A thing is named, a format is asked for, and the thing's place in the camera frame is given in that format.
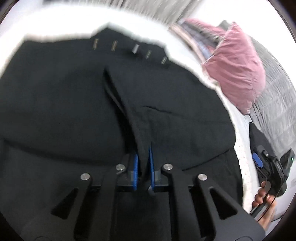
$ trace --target clothing pile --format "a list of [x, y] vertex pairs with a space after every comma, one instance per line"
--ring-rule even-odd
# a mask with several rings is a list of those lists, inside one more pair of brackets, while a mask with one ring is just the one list
[[[82, 173], [95, 185], [127, 153], [138, 153], [144, 177], [150, 146], [155, 169], [205, 173], [242, 205], [234, 127], [216, 92], [159, 46], [108, 28], [20, 46], [0, 79], [0, 139], [0, 210], [17, 233]], [[117, 203], [119, 240], [134, 229], [165, 240], [168, 194], [121, 194]], [[140, 223], [127, 218], [139, 214]]]

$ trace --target fold in fabric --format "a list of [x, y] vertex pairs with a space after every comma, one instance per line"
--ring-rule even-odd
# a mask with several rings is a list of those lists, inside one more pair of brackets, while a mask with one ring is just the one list
[[108, 93], [113, 90], [131, 125], [139, 157], [148, 159], [152, 143], [155, 168], [164, 163], [185, 170], [233, 148], [235, 133], [216, 92], [187, 70], [128, 64], [106, 67]]

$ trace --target screw head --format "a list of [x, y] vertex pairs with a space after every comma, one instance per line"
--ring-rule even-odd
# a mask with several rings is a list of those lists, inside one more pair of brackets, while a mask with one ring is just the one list
[[203, 174], [203, 173], [202, 174], [199, 174], [198, 175], [198, 179], [201, 180], [201, 181], [205, 181], [205, 180], [207, 180], [207, 175], [206, 174]]
[[169, 171], [169, 170], [173, 169], [173, 165], [169, 164], [169, 163], [164, 164], [163, 169]]
[[125, 168], [126, 168], [126, 167], [125, 167], [125, 165], [123, 165], [123, 164], [118, 164], [118, 165], [116, 165], [116, 170], [117, 170], [117, 171], [123, 171]]
[[90, 177], [91, 177], [90, 174], [83, 173], [83, 174], [81, 174], [80, 179], [83, 181], [87, 181], [88, 179], [90, 179]]

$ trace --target gray fabric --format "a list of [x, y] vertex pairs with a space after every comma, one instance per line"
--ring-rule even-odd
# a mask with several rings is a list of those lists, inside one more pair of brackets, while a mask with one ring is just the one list
[[[227, 30], [230, 24], [224, 20], [219, 26]], [[296, 90], [275, 57], [251, 40], [266, 71], [266, 87], [250, 109], [250, 117], [280, 157], [289, 148], [296, 150]]]
[[70, 0], [70, 2], [103, 4], [128, 9], [170, 25], [188, 17], [201, 0]]

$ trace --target blue clip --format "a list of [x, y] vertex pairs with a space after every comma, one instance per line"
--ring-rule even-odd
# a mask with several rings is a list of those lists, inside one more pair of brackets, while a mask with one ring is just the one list
[[135, 158], [133, 160], [133, 189], [137, 190], [138, 186], [138, 162], [139, 162], [139, 156], [138, 154], [135, 154]]
[[153, 155], [152, 155], [152, 148], [149, 148], [149, 160], [150, 160], [150, 171], [151, 171], [151, 187], [154, 190], [155, 187], [155, 178], [154, 178], [154, 163], [153, 163]]
[[261, 159], [259, 158], [259, 156], [256, 153], [252, 154], [252, 158], [258, 167], [263, 168], [263, 162], [261, 161]]

